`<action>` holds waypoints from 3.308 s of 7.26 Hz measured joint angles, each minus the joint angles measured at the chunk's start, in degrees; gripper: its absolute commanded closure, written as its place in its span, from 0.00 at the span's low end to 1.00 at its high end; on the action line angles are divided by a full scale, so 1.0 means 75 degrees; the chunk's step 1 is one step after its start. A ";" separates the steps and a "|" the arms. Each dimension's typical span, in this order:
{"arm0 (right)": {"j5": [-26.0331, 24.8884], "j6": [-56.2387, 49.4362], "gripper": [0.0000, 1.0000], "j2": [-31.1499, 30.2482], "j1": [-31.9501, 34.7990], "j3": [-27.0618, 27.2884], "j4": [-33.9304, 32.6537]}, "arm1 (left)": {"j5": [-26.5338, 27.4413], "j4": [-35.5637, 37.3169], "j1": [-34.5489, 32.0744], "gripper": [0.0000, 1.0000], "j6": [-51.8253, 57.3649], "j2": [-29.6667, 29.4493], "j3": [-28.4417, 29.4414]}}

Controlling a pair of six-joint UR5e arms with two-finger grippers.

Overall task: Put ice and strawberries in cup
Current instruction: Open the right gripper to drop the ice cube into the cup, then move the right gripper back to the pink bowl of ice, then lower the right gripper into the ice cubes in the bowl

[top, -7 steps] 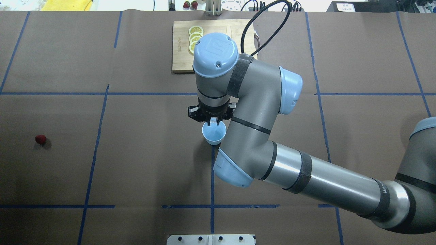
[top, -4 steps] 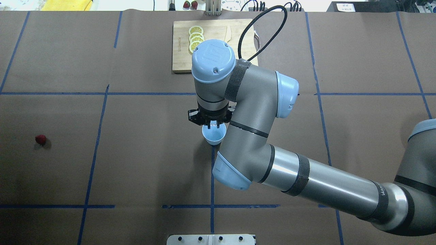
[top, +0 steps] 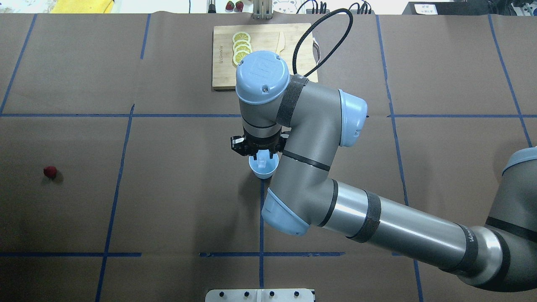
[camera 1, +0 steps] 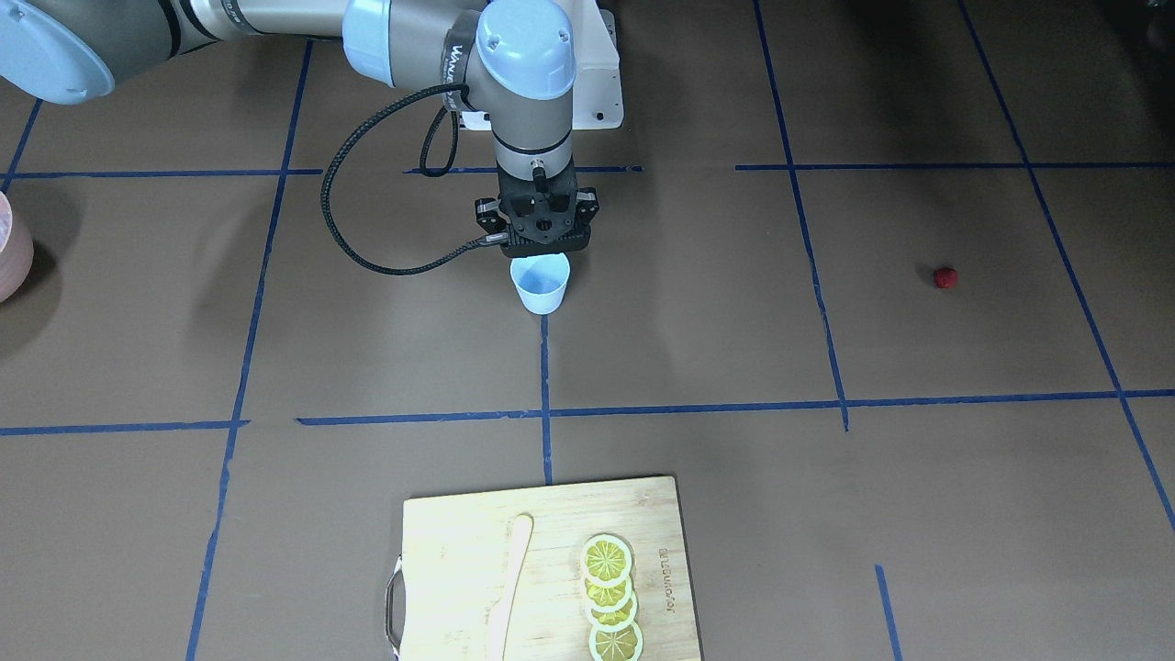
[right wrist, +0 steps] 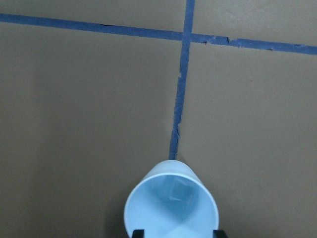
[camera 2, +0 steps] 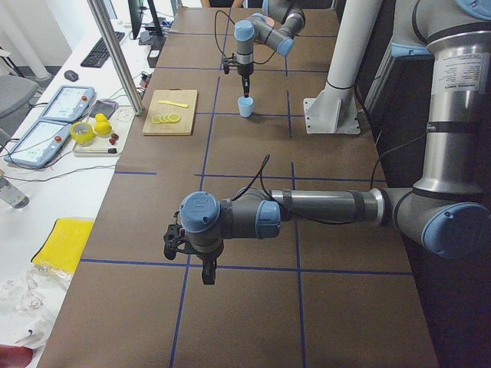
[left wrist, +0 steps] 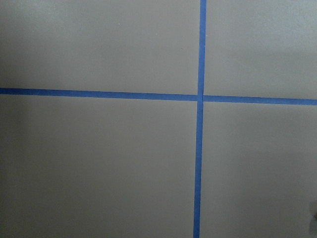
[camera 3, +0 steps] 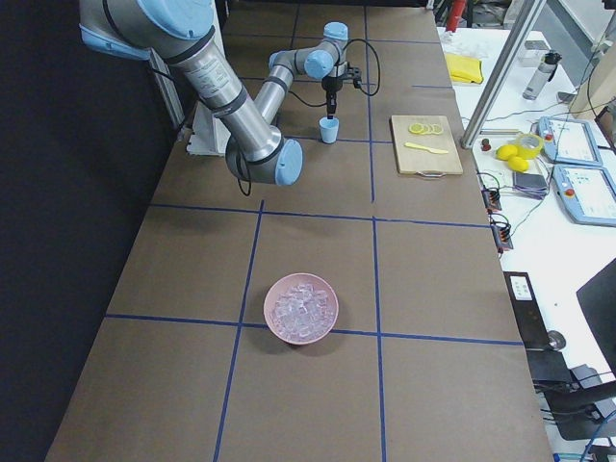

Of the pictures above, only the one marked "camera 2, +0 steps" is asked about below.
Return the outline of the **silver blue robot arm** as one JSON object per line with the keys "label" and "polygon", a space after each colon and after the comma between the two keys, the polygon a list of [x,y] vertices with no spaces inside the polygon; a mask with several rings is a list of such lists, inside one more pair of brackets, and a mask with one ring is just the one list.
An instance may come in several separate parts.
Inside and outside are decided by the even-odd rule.
{"label": "silver blue robot arm", "polygon": [[235,24],[236,53],[230,62],[242,78],[244,97],[250,92],[255,44],[263,44],[286,57],[294,46],[295,36],[304,26],[305,15],[297,1],[264,1],[261,13],[254,13]]}
{"label": "silver blue robot arm", "polygon": [[[346,1],[326,86],[315,99],[304,100],[308,133],[348,132],[341,123],[342,101],[353,91],[381,3]],[[222,61],[226,74],[234,66],[242,77],[239,106],[249,98],[255,43],[286,56],[305,26],[297,2],[263,1],[262,11],[235,23],[236,53]],[[296,218],[325,225],[388,224],[444,258],[490,245],[490,210],[476,202],[482,190],[473,171],[482,110],[490,106],[490,1],[396,1],[393,36],[394,58],[434,56],[429,121],[426,136],[379,155],[370,191],[268,191],[262,180],[267,155],[232,199],[218,201],[204,191],[185,197],[163,237],[165,257],[196,255],[203,283],[215,284],[224,239],[274,238],[280,222]],[[382,158],[423,136],[421,179],[412,188],[372,189]]]}

